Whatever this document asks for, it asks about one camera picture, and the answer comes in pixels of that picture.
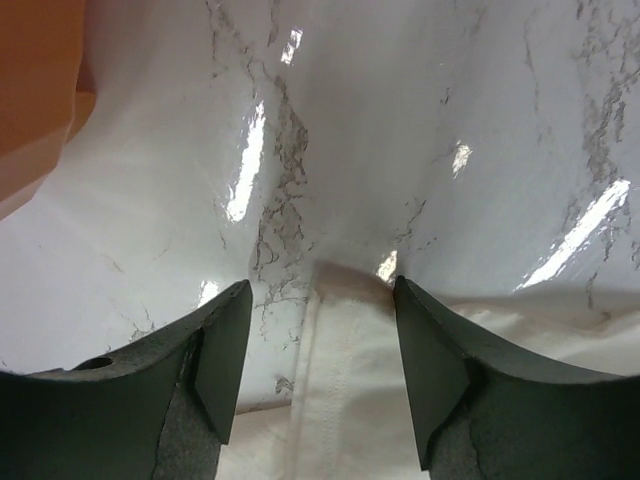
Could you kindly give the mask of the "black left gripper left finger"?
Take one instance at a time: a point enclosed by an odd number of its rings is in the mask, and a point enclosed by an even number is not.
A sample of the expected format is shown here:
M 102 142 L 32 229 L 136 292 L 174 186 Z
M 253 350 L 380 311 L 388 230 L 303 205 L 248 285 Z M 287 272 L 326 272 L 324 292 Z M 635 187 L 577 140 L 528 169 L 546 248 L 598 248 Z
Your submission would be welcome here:
M 5 479 L 212 479 L 229 442 L 253 295 L 192 313 L 71 370 L 1 376 Z

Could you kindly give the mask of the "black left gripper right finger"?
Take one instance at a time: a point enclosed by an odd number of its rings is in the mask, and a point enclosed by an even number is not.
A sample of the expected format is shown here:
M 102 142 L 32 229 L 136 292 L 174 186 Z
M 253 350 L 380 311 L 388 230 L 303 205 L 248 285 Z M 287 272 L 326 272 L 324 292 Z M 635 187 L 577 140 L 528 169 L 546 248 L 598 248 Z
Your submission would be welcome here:
M 393 288 L 422 470 L 433 479 L 635 479 L 639 380 L 522 348 L 413 281 Z

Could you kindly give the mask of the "cream white t shirt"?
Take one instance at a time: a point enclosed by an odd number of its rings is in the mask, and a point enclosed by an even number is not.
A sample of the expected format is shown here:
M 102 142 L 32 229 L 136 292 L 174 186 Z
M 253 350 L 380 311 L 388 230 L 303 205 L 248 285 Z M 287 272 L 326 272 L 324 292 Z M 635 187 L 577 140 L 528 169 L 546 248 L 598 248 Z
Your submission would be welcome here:
M 394 285 L 333 266 L 321 271 L 291 403 L 240 415 L 219 478 L 433 479 L 418 458 Z M 499 319 L 485 308 L 452 311 L 485 329 Z

